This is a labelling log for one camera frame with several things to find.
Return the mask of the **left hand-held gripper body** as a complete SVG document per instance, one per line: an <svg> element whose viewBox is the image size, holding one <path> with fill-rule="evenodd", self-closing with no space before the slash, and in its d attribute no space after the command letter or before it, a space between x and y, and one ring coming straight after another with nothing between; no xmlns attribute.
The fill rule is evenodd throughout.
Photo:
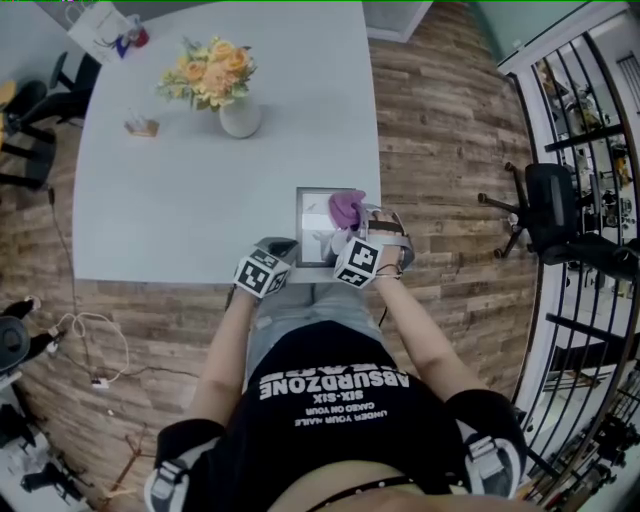
<svg viewBox="0 0 640 512"><path fill-rule="evenodd" d="M233 284L258 299L277 293L284 286L291 265L259 246L243 257L234 274Z"/></svg>

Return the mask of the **person's right hand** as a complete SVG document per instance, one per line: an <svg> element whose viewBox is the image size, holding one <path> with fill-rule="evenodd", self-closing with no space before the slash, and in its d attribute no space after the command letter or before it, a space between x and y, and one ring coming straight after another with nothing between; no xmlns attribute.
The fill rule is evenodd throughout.
<svg viewBox="0 0 640 512"><path fill-rule="evenodd" d="M374 226L369 226L370 235L399 236L399 228L391 214L383 211L370 213L370 222ZM378 275L397 276L400 268L400 257L402 248L399 246L386 245L383 247Z"/></svg>

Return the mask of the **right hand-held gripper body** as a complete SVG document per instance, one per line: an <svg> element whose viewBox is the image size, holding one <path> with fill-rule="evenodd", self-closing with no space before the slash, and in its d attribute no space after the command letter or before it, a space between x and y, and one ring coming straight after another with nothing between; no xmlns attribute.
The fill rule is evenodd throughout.
<svg viewBox="0 0 640 512"><path fill-rule="evenodd" d="M333 277L335 280L348 284L357 289L363 289L378 278L399 279L404 271L415 259L414 247L400 217L395 212L391 214L399 228L399 236L385 235L357 235L358 228L351 228L346 236L346 242L336 253ZM378 267L386 245L402 248L400 268L397 276L378 275Z"/></svg>

